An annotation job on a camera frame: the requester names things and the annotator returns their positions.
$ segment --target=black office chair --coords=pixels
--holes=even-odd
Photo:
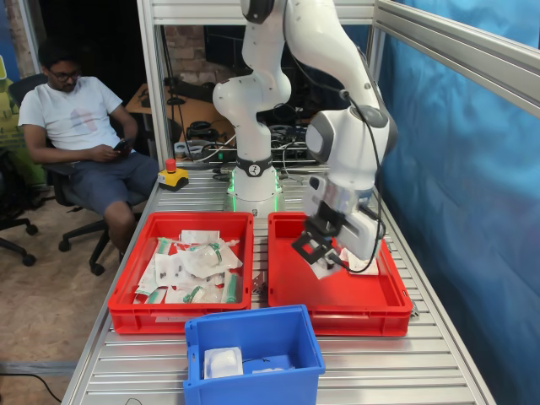
[[[44,74],[36,74],[35,76],[30,76],[29,78],[24,78],[16,83],[13,83],[9,86],[8,92],[12,95],[17,105],[20,106],[26,93],[34,89],[35,86],[45,84],[46,82],[47,77]],[[53,147],[52,143],[50,143],[48,140],[47,146]],[[43,165],[43,168],[48,174],[50,174],[52,185],[54,187],[55,198],[59,204],[63,205],[64,207],[81,207],[81,209],[86,208],[92,211],[92,208],[85,201],[79,198],[71,188],[69,176],[75,172],[75,169],[71,165],[62,163],[48,164]],[[146,201],[146,197],[142,194],[129,192],[129,202],[133,206],[143,203],[144,201]],[[140,214],[136,214],[136,219],[140,219]],[[58,250],[69,251],[71,249],[71,243],[69,242],[70,239],[99,231],[103,233],[101,234],[98,244],[94,248],[94,252],[90,257],[89,264],[91,272],[96,276],[100,276],[103,274],[105,269],[103,266],[97,263],[97,260],[109,242],[109,229],[107,227],[107,223],[103,219],[92,224],[81,226],[80,228],[64,234],[62,236],[62,240],[58,244]]]
[[[6,149],[0,148],[0,165],[2,166],[2,169],[0,169],[0,207],[5,207],[6,205],[13,206],[14,203],[17,203],[18,205],[21,204],[19,197],[9,197],[8,194],[10,190],[13,191],[16,187],[13,183],[18,181],[18,179],[16,178],[16,175],[13,175],[10,168],[7,167],[7,165],[10,165],[10,162],[7,160],[7,154],[8,151]],[[0,219],[0,230],[8,230],[16,226],[25,225],[26,233],[28,235],[37,234],[37,227],[31,224],[27,218],[17,218],[20,212],[11,213],[12,215],[0,213],[0,216],[4,217]],[[0,247],[19,253],[23,257],[23,264],[25,266],[33,266],[35,263],[34,256],[30,255],[22,246],[16,245],[9,240],[0,238]]]

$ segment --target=man's hand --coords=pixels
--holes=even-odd
[[[89,160],[94,162],[111,162],[120,156],[120,152],[117,152],[108,145],[98,145],[88,149]]]

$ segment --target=blue plastic bin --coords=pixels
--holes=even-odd
[[[316,403],[325,365],[304,305],[203,316],[186,324],[186,342],[186,405]],[[244,375],[204,380],[204,351],[233,347],[242,352]],[[275,368],[284,371],[252,374]]]

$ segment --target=desk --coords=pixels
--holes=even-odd
[[[142,104],[144,97],[141,97],[141,95],[143,94],[144,90],[148,90],[148,88],[149,86],[147,84],[143,84],[139,88],[137,93],[135,93],[132,99],[129,100],[129,103],[127,103],[127,111],[132,114],[152,115],[152,109],[149,107],[143,107]],[[165,94],[167,100],[170,99],[169,86],[165,86]],[[188,128],[194,121],[207,121],[214,122],[213,127],[217,129],[220,133],[227,132],[227,138],[230,138],[235,133],[235,129],[233,128],[229,120],[219,114],[212,103],[190,99],[188,97],[181,98],[186,101],[185,104],[181,105],[182,116],[184,117],[184,124],[186,125],[186,128]],[[172,108],[173,105],[166,106],[167,116],[170,120],[172,119]],[[177,108],[175,110],[175,122],[181,125],[180,114],[178,113]]]

